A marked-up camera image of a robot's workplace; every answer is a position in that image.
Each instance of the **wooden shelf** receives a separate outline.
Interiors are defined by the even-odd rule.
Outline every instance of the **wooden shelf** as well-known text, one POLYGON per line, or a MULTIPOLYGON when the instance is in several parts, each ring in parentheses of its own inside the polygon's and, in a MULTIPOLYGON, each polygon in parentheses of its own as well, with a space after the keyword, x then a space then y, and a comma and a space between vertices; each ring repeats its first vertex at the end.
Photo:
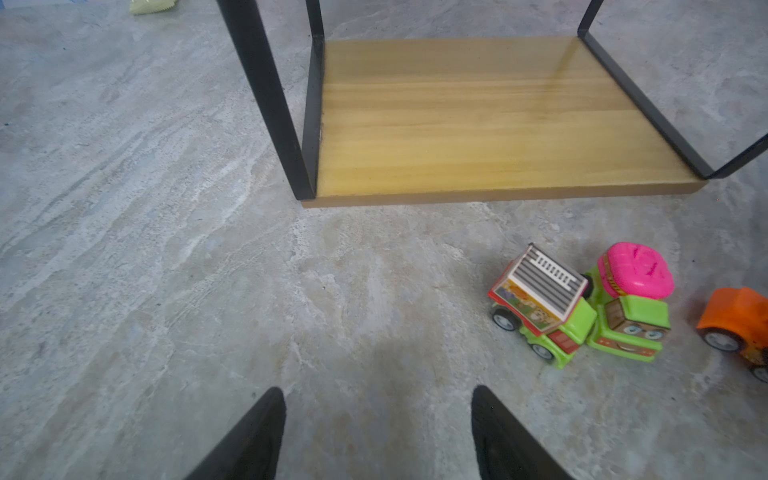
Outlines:
POLYGON ((576 38, 328 41, 305 207, 688 194, 700 180, 576 38))

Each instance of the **pink dome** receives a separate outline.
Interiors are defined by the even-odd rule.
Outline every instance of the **pink dome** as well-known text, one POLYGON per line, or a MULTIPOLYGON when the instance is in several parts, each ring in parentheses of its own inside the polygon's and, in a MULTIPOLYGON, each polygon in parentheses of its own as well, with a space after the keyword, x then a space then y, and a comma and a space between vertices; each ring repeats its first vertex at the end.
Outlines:
POLYGON ((603 287, 612 297, 637 295, 661 300, 674 290, 667 262, 656 250, 639 243, 616 243, 600 258, 598 269, 603 287))

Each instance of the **orange toy car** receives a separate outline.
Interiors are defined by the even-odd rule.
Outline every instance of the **orange toy car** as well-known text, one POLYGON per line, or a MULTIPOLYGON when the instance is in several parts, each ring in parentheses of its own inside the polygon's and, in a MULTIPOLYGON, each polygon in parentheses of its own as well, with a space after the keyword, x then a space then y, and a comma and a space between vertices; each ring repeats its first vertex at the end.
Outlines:
POLYGON ((740 353, 768 383, 768 298, 746 287, 715 290, 697 329, 707 345, 740 353))

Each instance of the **toy wheel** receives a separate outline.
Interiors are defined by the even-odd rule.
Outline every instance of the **toy wheel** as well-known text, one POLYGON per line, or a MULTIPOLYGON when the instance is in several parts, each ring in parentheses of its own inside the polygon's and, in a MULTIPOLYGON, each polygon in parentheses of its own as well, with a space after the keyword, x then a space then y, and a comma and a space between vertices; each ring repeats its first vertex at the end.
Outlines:
POLYGON ((768 366, 755 365, 752 368, 750 368, 750 371, 752 372, 752 375, 754 375, 756 379, 758 379, 761 382, 768 383, 768 366))
POLYGON ((508 332, 514 332, 520 328, 520 319, 517 315, 504 308, 497 308, 491 314, 493 323, 508 332))
POLYGON ((700 333, 707 345, 722 352, 740 352, 746 345, 743 338, 726 329, 702 329, 700 333))
POLYGON ((531 345, 531 348, 536 353, 536 355, 540 356, 544 360, 552 360, 554 358, 554 354, 550 352, 549 349, 545 346, 531 345))
POLYGON ((589 297, 592 296, 592 292, 594 291, 594 280, 592 280, 591 275, 588 275, 586 273, 582 273, 581 276, 587 279, 587 288, 584 289, 584 292, 581 294, 581 296, 584 297, 584 300, 588 300, 589 297))

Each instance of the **green toy truck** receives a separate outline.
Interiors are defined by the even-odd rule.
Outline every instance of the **green toy truck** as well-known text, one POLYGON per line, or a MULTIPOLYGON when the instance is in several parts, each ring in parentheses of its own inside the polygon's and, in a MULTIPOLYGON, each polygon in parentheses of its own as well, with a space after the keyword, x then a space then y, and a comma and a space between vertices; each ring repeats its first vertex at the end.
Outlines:
POLYGON ((584 342, 653 361, 670 331, 667 304, 658 297, 673 288, 661 255, 636 243, 613 245, 584 275, 531 243, 488 295, 496 325, 519 331, 537 355, 562 369, 584 342))

